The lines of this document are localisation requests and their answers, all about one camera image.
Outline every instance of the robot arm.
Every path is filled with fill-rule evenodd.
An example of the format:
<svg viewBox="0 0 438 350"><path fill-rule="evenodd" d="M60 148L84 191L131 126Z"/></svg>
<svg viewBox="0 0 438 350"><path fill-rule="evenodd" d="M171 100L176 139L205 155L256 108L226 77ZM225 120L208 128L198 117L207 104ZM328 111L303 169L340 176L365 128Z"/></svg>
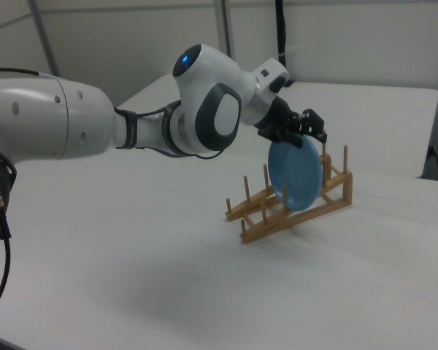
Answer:
<svg viewBox="0 0 438 350"><path fill-rule="evenodd" d="M178 58L173 75L180 101L150 115L114 110L100 89L79 82L0 79L0 152L13 163L86 157L110 147L185 157L227 148L240 122L297 147L296 133L326 141L320 118L294 113L277 97L289 74L274 59L247 72L198 44ZM308 122L312 132L300 128Z"/></svg>

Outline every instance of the table surface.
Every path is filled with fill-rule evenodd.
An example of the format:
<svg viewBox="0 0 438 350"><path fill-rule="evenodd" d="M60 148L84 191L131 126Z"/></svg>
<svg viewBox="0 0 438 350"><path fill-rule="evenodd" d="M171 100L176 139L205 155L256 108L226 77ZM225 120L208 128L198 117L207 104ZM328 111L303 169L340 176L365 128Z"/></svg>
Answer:
<svg viewBox="0 0 438 350"><path fill-rule="evenodd" d="M411 178L423 173L437 90L295 82L279 96L292 110L312 108L325 120L327 147L335 164L342 164L342 149L347 144L353 170ZM165 75L121 108L146 112L179 98L173 76ZM255 128L241 125L226 152L261 157L268 148L269 142L257 137Z"/></svg>
<svg viewBox="0 0 438 350"><path fill-rule="evenodd" d="M25 349L438 349L438 182L354 172L353 205L239 241L259 157L18 165L0 338ZM0 278L4 249L0 242Z"/></svg>

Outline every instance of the wooden peg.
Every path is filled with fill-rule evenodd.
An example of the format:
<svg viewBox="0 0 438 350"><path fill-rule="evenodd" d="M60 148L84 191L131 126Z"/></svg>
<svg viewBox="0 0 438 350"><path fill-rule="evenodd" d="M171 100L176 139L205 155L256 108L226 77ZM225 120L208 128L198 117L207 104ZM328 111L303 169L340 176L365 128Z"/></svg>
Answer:
<svg viewBox="0 0 438 350"><path fill-rule="evenodd" d="M323 154L323 157L325 157L326 156L326 144L322 144L322 148L323 148L322 154Z"/></svg>
<svg viewBox="0 0 438 350"><path fill-rule="evenodd" d="M253 226L255 226L255 223L252 221L252 219L248 216L248 214L243 214L243 218L245 219L245 221L247 222L248 226L250 226L250 228L252 228Z"/></svg>
<svg viewBox="0 0 438 350"><path fill-rule="evenodd" d="M287 190L285 188L285 182L283 182L281 190L283 192L283 207L284 210L287 210Z"/></svg>
<svg viewBox="0 0 438 350"><path fill-rule="evenodd" d="M265 205L265 197L261 197L261 213L263 214L263 223L266 224L268 222L266 218L266 205Z"/></svg>
<svg viewBox="0 0 438 350"><path fill-rule="evenodd" d="M227 212L230 214L232 212L231 200L227 198L226 202L227 202Z"/></svg>
<svg viewBox="0 0 438 350"><path fill-rule="evenodd" d="M342 186L342 197L347 205L352 203L352 174L348 173Z"/></svg>
<svg viewBox="0 0 438 350"><path fill-rule="evenodd" d="M250 202L250 190L248 189L248 179L246 176L243 177L243 182L245 183L245 194L247 195L247 202Z"/></svg>
<svg viewBox="0 0 438 350"><path fill-rule="evenodd" d="M241 219L240 224L242 225L242 235L246 235L247 230L245 229L245 220Z"/></svg>
<svg viewBox="0 0 438 350"><path fill-rule="evenodd" d="M326 187L328 181L328 158L323 158L323 187Z"/></svg>
<svg viewBox="0 0 438 350"><path fill-rule="evenodd" d="M264 170L264 184L266 185L266 189L269 189L269 179L268 179L268 166L266 164L263 164L263 170Z"/></svg>
<svg viewBox="0 0 438 350"><path fill-rule="evenodd" d="M344 146L344 174L347 174L347 145Z"/></svg>

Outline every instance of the white wall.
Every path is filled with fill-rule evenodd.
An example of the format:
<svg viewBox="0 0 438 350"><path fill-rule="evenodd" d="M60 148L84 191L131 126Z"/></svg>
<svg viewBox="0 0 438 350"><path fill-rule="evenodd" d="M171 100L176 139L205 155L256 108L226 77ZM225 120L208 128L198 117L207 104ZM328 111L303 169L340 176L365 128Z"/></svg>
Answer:
<svg viewBox="0 0 438 350"><path fill-rule="evenodd" d="M0 0L0 67L50 73L26 1Z"/></svg>
<svg viewBox="0 0 438 350"><path fill-rule="evenodd" d="M62 77L121 104L200 42L219 48L213 0L37 2Z"/></svg>
<svg viewBox="0 0 438 350"><path fill-rule="evenodd" d="M274 2L256 2L231 1L236 59L246 69L277 57ZM438 90L438 3L297 2L285 19L288 48L299 47L287 57L293 79ZM438 110L431 143L438 152ZM436 179L433 159L426 175Z"/></svg>

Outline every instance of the plate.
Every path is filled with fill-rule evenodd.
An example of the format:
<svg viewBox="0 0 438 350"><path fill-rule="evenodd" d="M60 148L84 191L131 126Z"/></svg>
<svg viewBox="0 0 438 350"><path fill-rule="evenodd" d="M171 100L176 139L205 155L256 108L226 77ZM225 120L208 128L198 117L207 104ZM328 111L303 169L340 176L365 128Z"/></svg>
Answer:
<svg viewBox="0 0 438 350"><path fill-rule="evenodd" d="M301 137L301 148L287 142L272 142L268 155L272 188L282 203L285 183L287 207L293 211L309 208L320 195L323 181L320 155L308 136Z"/></svg>

